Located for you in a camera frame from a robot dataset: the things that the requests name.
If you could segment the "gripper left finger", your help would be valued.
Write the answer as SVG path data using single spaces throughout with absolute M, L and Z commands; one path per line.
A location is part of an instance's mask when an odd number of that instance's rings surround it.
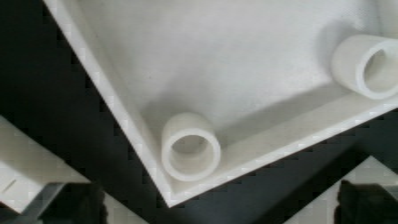
M 16 212 L 0 203 L 0 224 L 44 224 L 44 212 L 49 210 L 49 205 L 55 202 L 64 187 L 64 183 L 49 183 L 44 186 L 21 212 Z

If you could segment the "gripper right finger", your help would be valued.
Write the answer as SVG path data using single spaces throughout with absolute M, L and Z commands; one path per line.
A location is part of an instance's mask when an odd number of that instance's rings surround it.
M 398 185 L 341 182 L 336 224 L 398 224 Z

